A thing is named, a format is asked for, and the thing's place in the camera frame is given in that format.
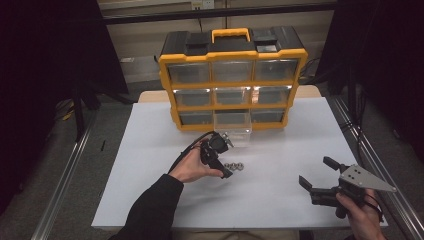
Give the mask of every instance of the orange handle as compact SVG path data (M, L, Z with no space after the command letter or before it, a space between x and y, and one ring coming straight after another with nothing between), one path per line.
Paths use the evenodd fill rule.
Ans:
M233 28L233 29L212 30L212 43L215 42L215 37L231 37L231 36L246 36L247 41L250 42L249 29Z

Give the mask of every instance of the hand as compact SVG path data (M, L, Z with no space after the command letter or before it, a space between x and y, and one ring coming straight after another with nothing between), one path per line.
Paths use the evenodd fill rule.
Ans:
M169 173L170 176L182 183L189 183L205 176L223 177L223 173L217 169L211 169L200 161L200 148L194 147Z
M373 190L366 189L365 193L375 198ZM340 193L337 193L336 197L340 204L349 210L349 223L356 240L386 239L381 232L378 213L374 209L367 205L359 208L352 199ZM367 195L365 195L364 200L376 207L378 206L378 203Z

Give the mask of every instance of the white tabletop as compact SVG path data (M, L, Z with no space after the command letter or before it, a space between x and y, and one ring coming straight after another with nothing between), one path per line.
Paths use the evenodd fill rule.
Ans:
M181 132L169 103L134 104L131 117L92 226L125 224L140 194L166 173L200 132ZM203 178L185 184L174 228L190 230L314 229L347 227L335 208L311 204L298 184L338 185L339 173L322 162L330 156L356 163L325 98L295 99L285 129L254 131L250 146L220 155L222 163L244 164L228 179Z

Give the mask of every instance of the black sleeve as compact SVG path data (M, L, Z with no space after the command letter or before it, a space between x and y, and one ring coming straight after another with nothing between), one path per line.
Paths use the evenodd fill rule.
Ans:
M125 226L109 240L167 239L184 184L164 174L131 207Z

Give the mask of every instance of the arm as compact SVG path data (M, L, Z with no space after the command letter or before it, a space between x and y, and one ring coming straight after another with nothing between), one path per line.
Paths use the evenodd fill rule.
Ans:
M373 190L366 189L365 201L378 206ZM349 197L337 193L337 200L349 210L348 218L356 240L386 239L381 232L380 219L377 212L365 205L359 208Z
M168 174L147 189L134 203L125 226L110 240L168 239L174 221L183 183L194 182L204 176L222 177L223 173L210 169L200 161L200 150L193 148Z

